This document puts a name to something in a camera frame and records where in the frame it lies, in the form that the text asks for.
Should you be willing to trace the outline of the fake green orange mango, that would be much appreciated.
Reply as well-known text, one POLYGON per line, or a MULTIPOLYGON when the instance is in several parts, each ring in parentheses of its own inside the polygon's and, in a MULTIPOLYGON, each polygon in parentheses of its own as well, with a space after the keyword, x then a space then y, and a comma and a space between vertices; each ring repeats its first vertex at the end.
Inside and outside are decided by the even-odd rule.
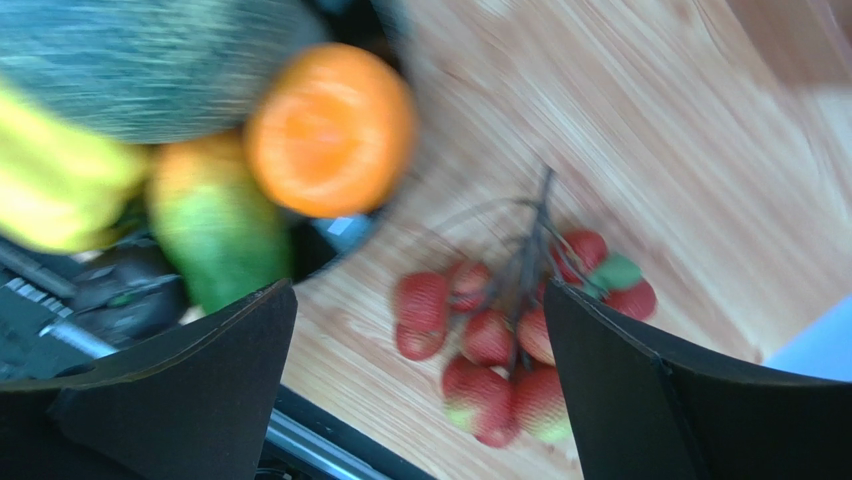
POLYGON ((289 230, 238 131, 157 147, 146 201, 153 236, 204 313, 291 277, 289 230))

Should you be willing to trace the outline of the fake green netted melon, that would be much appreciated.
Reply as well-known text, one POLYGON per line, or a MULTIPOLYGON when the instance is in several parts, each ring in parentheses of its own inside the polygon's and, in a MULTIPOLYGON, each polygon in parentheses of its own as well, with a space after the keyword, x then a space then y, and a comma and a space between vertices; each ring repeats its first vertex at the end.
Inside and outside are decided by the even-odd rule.
POLYGON ((239 124, 300 49, 330 39, 303 1, 5 1, 1 78, 131 143, 239 124))

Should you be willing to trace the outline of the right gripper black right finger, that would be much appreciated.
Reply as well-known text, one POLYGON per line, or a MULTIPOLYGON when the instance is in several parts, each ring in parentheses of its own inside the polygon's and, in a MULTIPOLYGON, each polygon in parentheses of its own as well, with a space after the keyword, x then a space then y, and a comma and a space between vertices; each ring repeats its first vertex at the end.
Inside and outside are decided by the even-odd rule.
POLYGON ((551 281, 544 313, 588 479, 847 479, 851 386, 745 362, 551 281))

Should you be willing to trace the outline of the fake yellow bell pepper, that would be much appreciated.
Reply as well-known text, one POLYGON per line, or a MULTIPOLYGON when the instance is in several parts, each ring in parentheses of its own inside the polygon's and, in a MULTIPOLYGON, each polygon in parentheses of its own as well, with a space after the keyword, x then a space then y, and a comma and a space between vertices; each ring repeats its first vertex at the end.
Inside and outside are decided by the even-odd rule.
POLYGON ((1 234, 30 250, 77 254, 139 229, 153 150, 73 126, 1 87, 1 234))

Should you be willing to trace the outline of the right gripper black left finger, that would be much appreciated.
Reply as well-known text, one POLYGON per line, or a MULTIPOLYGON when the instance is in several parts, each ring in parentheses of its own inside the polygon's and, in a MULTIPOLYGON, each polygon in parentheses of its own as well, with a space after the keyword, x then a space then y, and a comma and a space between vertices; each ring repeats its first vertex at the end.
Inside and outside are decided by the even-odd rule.
POLYGON ((1 387, 5 479, 251 479, 298 302, 279 281, 47 380, 1 387))

